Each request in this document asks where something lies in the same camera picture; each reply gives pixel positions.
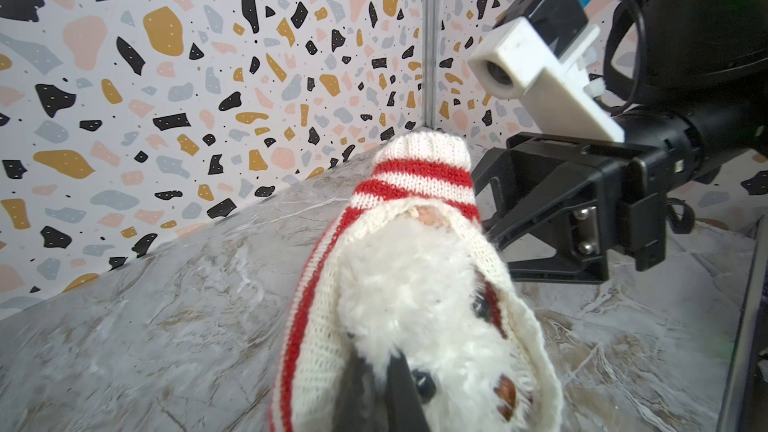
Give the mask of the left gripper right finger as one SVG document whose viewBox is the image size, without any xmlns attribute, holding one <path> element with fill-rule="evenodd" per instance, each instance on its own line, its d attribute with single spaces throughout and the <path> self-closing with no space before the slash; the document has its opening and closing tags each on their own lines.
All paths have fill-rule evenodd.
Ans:
<svg viewBox="0 0 768 432">
<path fill-rule="evenodd" d="M 411 370 L 404 354 L 392 356 L 387 367 L 386 411 L 390 432 L 430 432 L 423 406 L 432 399 L 432 377 Z"/>
</svg>

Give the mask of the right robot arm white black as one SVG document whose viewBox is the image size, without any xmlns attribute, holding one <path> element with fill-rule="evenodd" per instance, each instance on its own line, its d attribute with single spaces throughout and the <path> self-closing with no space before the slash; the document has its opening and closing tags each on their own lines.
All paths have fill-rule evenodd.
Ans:
<svg viewBox="0 0 768 432">
<path fill-rule="evenodd" d="M 555 251 L 519 282 L 602 283 L 609 250 L 654 267 L 695 223 L 671 192 L 767 150 L 767 0 L 515 0 L 468 64 L 537 127 L 472 174 L 493 244 Z"/>
</svg>

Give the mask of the white plush teddy bear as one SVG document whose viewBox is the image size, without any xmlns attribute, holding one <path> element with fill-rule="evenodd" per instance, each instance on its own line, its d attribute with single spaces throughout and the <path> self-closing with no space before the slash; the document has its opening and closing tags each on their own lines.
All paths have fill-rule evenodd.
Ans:
<svg viewBox="0 0 768 432">
<path fill-rule="evenodd" d="M 432 431 L 529 431 L 536 381 L 491 318 L 468 246 L 433 207 L 415 207 L 338 258 L 338 313 L 385 388 L 392 356 L 432 377 Z"/>
</svg>

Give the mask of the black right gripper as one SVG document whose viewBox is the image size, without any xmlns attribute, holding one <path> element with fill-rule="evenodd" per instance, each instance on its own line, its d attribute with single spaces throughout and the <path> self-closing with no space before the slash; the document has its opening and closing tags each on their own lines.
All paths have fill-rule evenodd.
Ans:
<svg viewBox="0 0 768 432">
<path fill-rule="evenodd" d="M 671 172 L 659 148 L 520 133 L 488 150 L 471 177 L 475 192 L 493 196 L 483 222 L 492 244 L 505 250 L 532 235 L 555 251 L 508 262 L 516 282 L 603 283 L 611 250 L 639 271 L 666 257 Z"/>
</svg>

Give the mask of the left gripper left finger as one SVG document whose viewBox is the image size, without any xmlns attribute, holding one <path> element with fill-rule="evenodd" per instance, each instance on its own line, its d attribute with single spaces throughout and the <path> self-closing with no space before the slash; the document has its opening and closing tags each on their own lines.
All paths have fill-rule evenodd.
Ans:
<svg viewBox="0 0 768 432">
<path fill-rule="evenodd" d="M 332 418 L 333 432 L 375 432 L 384 427 L 381 396 L 371 365 L 353 351 L 341 380 Z"/>
</svg>

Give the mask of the red white striped sweater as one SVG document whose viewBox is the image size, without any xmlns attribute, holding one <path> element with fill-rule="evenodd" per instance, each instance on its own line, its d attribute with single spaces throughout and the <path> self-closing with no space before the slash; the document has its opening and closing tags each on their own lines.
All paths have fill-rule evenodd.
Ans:
<svg viewBox="0 0 768 432">
<path fill-rule="evenodd" d="M 324 232 L 286 324 L 273 431 L 557 431 L 542 327 L 482 230 L 466 143 L 392 140 Z"/>
</svg>

